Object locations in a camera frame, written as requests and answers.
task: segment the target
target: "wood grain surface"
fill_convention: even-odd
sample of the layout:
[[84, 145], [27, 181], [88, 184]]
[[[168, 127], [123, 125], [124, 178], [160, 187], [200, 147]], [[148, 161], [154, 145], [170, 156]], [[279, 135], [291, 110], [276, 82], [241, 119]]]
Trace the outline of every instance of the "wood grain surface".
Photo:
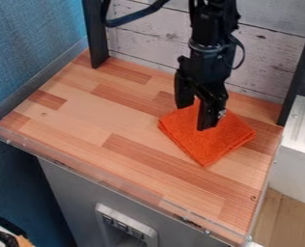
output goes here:
[[0, 135], [237, 245], [249, 233], [282, 128], [280, 105], [230, 97], [228, 108], [257, 138], [202, 168], [157, 128], [176, 108], [172, 74], [115, 58], [94, 70], [84, 52], [5, 117]]
[[263, 247], [305, 246], [305, 204], [268, 188], [253, 240]]

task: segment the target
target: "cable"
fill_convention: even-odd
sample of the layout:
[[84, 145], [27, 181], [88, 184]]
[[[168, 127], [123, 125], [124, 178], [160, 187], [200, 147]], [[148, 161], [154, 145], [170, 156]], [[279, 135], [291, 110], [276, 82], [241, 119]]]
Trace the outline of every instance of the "cable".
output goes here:
[[118, 17], [114, 19], [107, 19], [110, 1], [111, 0], [104, 0], [101, 6], [101, 21], [106, 27], [118, 27], [127, 24], [128, 22], [134, 21], [136, 19], [145, 17], [149, 14], [153, 14], [159, 11], [170, 0], [156, 0], [153, 4], [151, 4], [146, 9], [143, 9], [141, 11], [132, 14], [127, 14], [122, 17]]

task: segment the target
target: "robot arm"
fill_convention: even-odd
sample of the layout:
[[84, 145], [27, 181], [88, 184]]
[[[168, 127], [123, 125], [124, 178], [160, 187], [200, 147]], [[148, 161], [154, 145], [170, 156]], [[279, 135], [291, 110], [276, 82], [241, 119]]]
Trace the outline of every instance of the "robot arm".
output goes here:
[[[101, 8], [102, 22], [107, 27], [117, 27], [161, 9], [169, 0], [156, 0], [146, 9], [116, 19], [107, 19], [111, 0], [104, 0]], [[190, 57], [179, 57], [180, 68], [175, 77], [175, 96], [178, 108], [201, 100], [197, 129], [202, 131], [217, 126], [226, 115], [228, 94], [225, 81], [233, 69], [238, 69], [245, 59], [243, 44], [232, 35], [238, 28], [240, 15], [236, 0], [189, 0], [192, 36], [189, 41]], [[236, 47], [243, 50], [243, 58], [236, 66]]]

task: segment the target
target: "orange towel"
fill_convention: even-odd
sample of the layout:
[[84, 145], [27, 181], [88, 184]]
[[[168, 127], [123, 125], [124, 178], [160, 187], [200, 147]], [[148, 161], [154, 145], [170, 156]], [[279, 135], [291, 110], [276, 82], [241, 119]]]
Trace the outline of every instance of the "orange towel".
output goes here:
[[196, 130], [200, 100], [161, 118], [159, 128], [202, 166], [208, 166], [229, 151], [256, 137], [256, 132], [231, 111], [217, 127]]

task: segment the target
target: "black cable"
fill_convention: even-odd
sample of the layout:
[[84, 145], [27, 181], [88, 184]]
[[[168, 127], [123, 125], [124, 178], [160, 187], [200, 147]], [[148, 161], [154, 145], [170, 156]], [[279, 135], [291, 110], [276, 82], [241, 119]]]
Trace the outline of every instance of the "black cable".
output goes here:
[[159, 11], [169, 1], [170, 0], [156, 0], [153, 4], [141, 11], [114, 19], [107, 19], [111, 0], [104, 0], [101, 5], [101, 21], [106, 27], [118, 27]]
[[244, 44], [243, 44], [239, 39], [237, 39], [237, 38], [236, 38], [235, 36], [233, 36], [233, 35], [229, 35], [229, 36], [228, 36], [228, 39], [230, 39], [231, 42], [233, 42], [233, 43], [236, 44], [239, 48], [241, 48], [241, 50], [242, 50], [242, 52], [243, 52], [243, 55], [242, 55], [242, 59], [240, 60], [240, 62], [238, 63], [238, 65], [236, 65], [235, 67], [232, 67], [231, 65], [229, 65], [229, 64], [227, 63], [225, 57], [223, 57], [224, 62], [225, 62], [225, 64], [226, 64], [226, 66], [227, 66], [228, 68], [231, 68], [232, 70], [239, 69], [239, 68], [243, 65], [243, 63], [244, 63], [244, 61], [245, 61], [245, 57], [246, 57], [245, 46], [244, 46]]

